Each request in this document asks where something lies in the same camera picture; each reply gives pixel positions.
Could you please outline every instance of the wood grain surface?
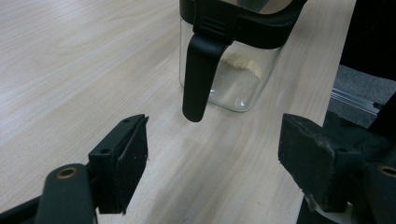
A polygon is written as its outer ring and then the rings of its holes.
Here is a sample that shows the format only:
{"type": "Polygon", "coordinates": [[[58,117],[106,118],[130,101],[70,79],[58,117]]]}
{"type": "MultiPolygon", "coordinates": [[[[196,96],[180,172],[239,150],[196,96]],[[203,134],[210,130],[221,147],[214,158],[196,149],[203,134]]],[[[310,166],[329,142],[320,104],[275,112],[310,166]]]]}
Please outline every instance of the wood grain surface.
{"type": "Polygon", "coordinates": [[[149,160],[127,215],[99,223],[295,223],[279,164],[283,113],[321,124],[354,0],[308,0],[256,106],[181,113],[177,0],[0,2],[0,212],[86,163],[122,119],[149,116],[149,160]]]}

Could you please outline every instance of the black handle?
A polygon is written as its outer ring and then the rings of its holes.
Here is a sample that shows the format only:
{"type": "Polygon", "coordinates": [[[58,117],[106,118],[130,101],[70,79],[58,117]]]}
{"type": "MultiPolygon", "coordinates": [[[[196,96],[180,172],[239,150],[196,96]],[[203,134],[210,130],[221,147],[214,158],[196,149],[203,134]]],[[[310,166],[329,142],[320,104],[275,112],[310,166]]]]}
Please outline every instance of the black handle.
{"type": "Polygon", "coordinates": [[[229,45],[195,34],[187,49],[183,114],[192,122],[201,121],[219,60],[229,45]]]}

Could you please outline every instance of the gray carpet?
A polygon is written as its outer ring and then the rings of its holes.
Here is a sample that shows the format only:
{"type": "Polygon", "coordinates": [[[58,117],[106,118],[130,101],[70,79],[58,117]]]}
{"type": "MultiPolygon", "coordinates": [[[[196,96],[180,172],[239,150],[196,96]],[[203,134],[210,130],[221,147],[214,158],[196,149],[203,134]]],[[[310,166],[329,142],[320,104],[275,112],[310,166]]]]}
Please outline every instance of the gray carpet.
{"type": "MultiPolygon", "coordinates": [[[[395,81],[373,77],[343,65],[338,68],[334,87],[382,105],[396,92],[395,81]]],[[[368,128],[375,119],[375,115],[334,99],[330,100],[328,110],[365,128],[368,128]]]]}

